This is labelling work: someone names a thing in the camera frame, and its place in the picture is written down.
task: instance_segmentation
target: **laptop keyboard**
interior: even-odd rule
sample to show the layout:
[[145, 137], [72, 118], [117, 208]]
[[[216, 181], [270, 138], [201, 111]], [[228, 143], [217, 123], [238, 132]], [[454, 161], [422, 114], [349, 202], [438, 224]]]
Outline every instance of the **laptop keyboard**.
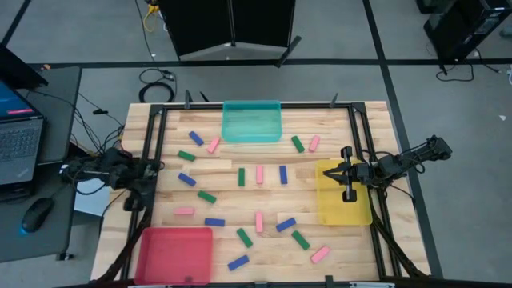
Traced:
[[0, 162], [34, 155], [38, 148], [40, 130], [0, 130]]

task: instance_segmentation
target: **teal plastic bin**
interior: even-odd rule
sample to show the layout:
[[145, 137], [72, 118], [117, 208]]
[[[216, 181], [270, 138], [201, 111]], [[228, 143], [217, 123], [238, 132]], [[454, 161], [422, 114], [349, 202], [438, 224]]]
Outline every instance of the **teal plastic bin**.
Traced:
[[225, 101], [222, 139], [232, 143], [277, 142], [281, 138], [279, 101]]

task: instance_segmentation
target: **wooden table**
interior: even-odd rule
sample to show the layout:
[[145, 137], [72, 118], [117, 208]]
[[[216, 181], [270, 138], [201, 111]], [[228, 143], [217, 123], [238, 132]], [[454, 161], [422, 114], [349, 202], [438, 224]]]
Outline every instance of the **wooden table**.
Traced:
[[[139, 156], [144, 143], [149, 104], [132, 104], [122, 140], [124, 149]], [[366, 102], [367, 115], [376, 150], [398, 153], [390, 114], [385, 102]], [[362, 123], [358, 120], [359, 131]], [[229, 144], [222, 142], [213, 154], [206, 146], [222, 127], [221, 110], [172, 110], [168, 113], [162, 160], [166, 164], [158, 176], [152, 226], [202, 226], [205, 217], [224, 218], [225, 227], [214, 231], [212, 282], [319, 282], [325, 275], [335, 281], [378, 280], [374, 250], [368, 226], [321, 226], [317, 221], [314, 164], [319, 159], [338, 159], [344, 146], [353, 146], [348, 113], [340, 109], [283, 109], [282, 138], [273, 144]], [[205, 141], [197, 147], [188, 136], [194, 130]], [[158, 132], [155, 125], [154, 135]], [[307, 148], [318, 134], [320, 144], [315, 153], [297, 153], [290, 138], [299, 136]], [[197, 156], [194, 162], [177, 157], [179, 150]], [[264, 184], [257, 185], [255, 167], [263, 165]], [[281, 185], [278, 166], [286, 165], [288, 185]], [[238, 168], [246, 168], [246, 186], [238, 187]], [[198, 181], [190, 187], [178, 180], [180, 172]], [[408, 190], [405, 179], [395, 183]], [[214, 205], [201, 200], [198, 190], [215, 197]], [[397, 243], [417, 267], [429, 273], [418, 220], [410, 198], [393, 188], [388, 189], [387, 204]], [[103, 274], [126, 243], [130, 213], [122, 210], [124, 194], [106, 213], [91, 278]], [[173, 209], [194, 206], [192, 218], [176, 217]], [[264, 233], [256, 235], [254, 212], [264, 214]], [[293, 230], [278, 233], [275, 225], [295, 217], [296, 229], [311, 244], [304, 251], [290, 236]], [[247, 249], [236, 234], [244, 228], [254, 245]], [[386, 270], [391, 271], [386, 243], [381, 239]], [[320, 263], [312, 264], [310, 256], [320, 247], [332, 249]], [[250, 263], [229, 272], [227, 263], [248, 254]], [[134, 249], [130, 276], [134, 276], [138, 248]]]

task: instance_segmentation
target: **red plastic bin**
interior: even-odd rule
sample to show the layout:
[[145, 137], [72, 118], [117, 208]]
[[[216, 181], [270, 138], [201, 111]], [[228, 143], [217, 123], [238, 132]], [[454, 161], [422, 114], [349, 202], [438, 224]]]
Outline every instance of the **red plastic bin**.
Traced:
[[135, 284], [210, 283], [213, 234], [210, 228], [145, 228], [138, 254]]

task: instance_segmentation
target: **floor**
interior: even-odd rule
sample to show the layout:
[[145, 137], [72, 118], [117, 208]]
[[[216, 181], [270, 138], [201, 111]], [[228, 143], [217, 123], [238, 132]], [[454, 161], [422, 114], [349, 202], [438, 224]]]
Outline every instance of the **floor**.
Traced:
[[[452, 159], [428, 163], [427, 172], [419, 176], [444, 277], [512, 282], [512, 250], [508, 245], [512, 242], [512, 220], [508, 217], [512, 185], [507, 178], [512, 161], [507, 149], [512, 141], [512, 86], [505, 74], [512, 64], [512, 40], [498, 35], [505, 24], [512, 24], [512, 18], [479, 47], [484, 58], [503, 59], [502, 65], [495, 65], [502, 73], [475, 65], [472, 82], [440, 82], [433, 63], [413, 66], [402, 62], [389, 66], [389, 81], [382, 76], [377, 61], [365, 1], [297, 0], [294, 35], [303, 40], [290, 58], [372, 61], [361, 65], [288, 65], [279, 70], [273, 66], [169, 67], [178, 76], [176, 101], [182, 102], [185, 90], [189, 90], [196, 101], [199, 91], [211, 101], [331, 100], [339, 93], [338, 100], [398, 104], [401, 114], [395, 110], [395, 124], [399, 126], [401, 116], [412, 146], [436, 134], [454, 151]], [[143, 68], [123, 63], [151, 61], [135, 4], [124, 0], [29, 2], [7, 46], [27, 63], [84, 63], [93, 67], [82, 73], [81, 93], [123, 122], [129, 104], [138, 102], [143, 86], [137, 80]], [[138, 3], [145, 13], [144, 1]], [[414, 1], [369, 3], [387, 60], [435, 58], [422, 31], [428, 16], [418, 12]], [[7, 33], [22, 4], [23, 0], [3, 3], [0, 37]], [[155, 31], [147, 39], [155, 61], [178, 60], [162, 30], [162, 20], [157, 19]], [[191, 60], [226, 57], [265, 59], [276, 58], [276, 54], [224, 48]], [[117, 68], [102, 68], [104, 62], [113, 67], [117, 63]], [[449, 78], [469, 76], [468, 66], [459, 66], [449, 74]], [[148, 93], [148, 99], [155, 102], [167, 97], [164, 90]], [[81, 98], [78, 108], [100, 138], [116, 128], [115, 122], [93, 116], [94, 108]], [[74, 134], [91, 146], [80, 126], [74, 127]], [[55, 262], [53, 256], [47, 256], [2, 263], [2, 287], [87, 282], [97, 245], [96, 233], [91, 231], [97, 231], [98, 222], [80, 220], [81, 216], [76, 217], [71, 235], [70, 252], [77, 255], [75, 260]]]

